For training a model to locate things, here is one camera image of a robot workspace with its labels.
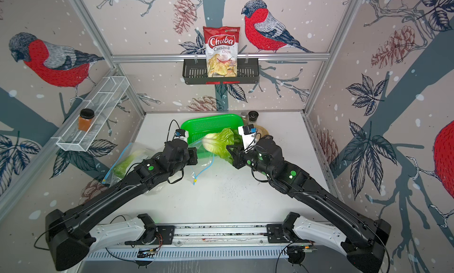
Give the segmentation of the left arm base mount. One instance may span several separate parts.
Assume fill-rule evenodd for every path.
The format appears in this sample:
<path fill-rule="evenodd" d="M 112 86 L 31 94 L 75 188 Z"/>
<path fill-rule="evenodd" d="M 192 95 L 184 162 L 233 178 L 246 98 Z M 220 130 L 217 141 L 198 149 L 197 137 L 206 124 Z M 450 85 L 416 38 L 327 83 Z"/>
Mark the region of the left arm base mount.
<path fill-rule="evenodd" d="M 173 225 L 157 225 L 146 227 L 145 232 L 135 241 L 126 241 L 125 245 L 171 245 L 176 227 Z"/>

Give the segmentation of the clear zipper bag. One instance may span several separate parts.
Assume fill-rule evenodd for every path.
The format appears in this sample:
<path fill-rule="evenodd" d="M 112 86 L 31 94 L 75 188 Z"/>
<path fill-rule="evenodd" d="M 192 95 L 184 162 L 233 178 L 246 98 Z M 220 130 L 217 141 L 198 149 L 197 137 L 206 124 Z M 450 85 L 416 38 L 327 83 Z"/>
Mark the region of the clear zipper bag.
<path fill-rule="evenodd" d="M 150 159 L 163 149 L 163 144 L 158 145 L 158 147 L 151 147 L 142 143 L 129 143 L 102 179 L 101 184 L 105 187 L 113 187 L 114 184 L 121 182 L 137 164 Z"/>
<path fill-rule="evenodd" d="M 205 136 L 189 144 L 189 147 L 195 147 L 197 151 L 197 164 L 190 167 L 190 181 L 193 185 L 195 185 L 201 178 L 202 174 L 213 165 L 215 159 L 215 154 L 211 153 L 204 147 L 204 138 Z"/>

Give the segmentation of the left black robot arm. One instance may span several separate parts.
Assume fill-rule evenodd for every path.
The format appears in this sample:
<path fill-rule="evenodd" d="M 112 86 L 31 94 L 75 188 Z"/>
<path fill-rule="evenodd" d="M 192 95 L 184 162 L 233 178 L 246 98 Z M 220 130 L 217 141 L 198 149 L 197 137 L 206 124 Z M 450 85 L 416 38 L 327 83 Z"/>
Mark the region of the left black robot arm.
<path fill-rule="evenodd" d="M 58 271 L 69 269 L 88 254 L 97 239 L 95 226 L 130 200 L 155 188 L 187 165 L 197 164 L 197 149 L 182 139 L 164 144 L 164 150 L 136 164 L 120 182 L 92 200 L 65 212 L 50 212 L 45 219 L 45 240 Z"/>

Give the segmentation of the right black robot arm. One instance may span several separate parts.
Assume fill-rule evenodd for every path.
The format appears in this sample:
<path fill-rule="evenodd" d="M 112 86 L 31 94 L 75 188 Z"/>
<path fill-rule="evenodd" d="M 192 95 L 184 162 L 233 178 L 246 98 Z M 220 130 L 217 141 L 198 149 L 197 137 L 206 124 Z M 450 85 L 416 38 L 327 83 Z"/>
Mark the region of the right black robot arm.
<path fill-rule="evenodd" d="M 265 175 L 271 187 L 309 206 L 330 223 L 310 222 L 292 212 L 282 224 L 288 241 L 321 243 L 345 255 L 363 273 L 380 271 L 384 258 L 389 257 L 386 243 L 391 226 L 388 222 L 374 221 L 331 195 L 309 173 L 286 161 L 281 147 L 270 135 L 250 147 L 228 145 L 227 151 L 236 169 L 248 166 L 252 172 Z"/>

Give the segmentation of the chinese cabbage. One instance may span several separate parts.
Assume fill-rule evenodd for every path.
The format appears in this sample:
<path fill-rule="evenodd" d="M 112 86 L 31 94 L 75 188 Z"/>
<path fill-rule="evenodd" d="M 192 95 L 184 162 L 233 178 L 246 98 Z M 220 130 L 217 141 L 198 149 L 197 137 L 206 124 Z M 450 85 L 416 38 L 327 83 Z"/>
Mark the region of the chinese cabbage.
<path fill-rule="evenodd" d="M 136 150 L 128 155 L 124 160 L 117 164 L 113 170 L 113 176 L 119 179 L 123 179 L 127 173 L 130 171 L 130 168 L 134 164 L 141 163 L 147 158 L 147 152 L 145 149 Z"/>
<path fill-rule="evenodd" d="M 233 164 L 233 158 L 227 150 L 228 145 L 242 144 L 242 137 L 237 130 L 224 128 L 219 133 L 207 134 L 202 138 L 204 149 Z"/>

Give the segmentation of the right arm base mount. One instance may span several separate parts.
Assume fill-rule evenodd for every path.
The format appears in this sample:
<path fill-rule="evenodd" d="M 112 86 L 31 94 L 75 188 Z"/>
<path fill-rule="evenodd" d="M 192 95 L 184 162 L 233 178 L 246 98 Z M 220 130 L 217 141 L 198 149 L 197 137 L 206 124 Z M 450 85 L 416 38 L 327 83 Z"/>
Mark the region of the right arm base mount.
<path fill-rule="evenodd" d="M 266 237 L 268 243 L 309 243 L 313 245 L 313 241 L 298 237 L 292 229 L 282 224 L 267 224 Z"/>

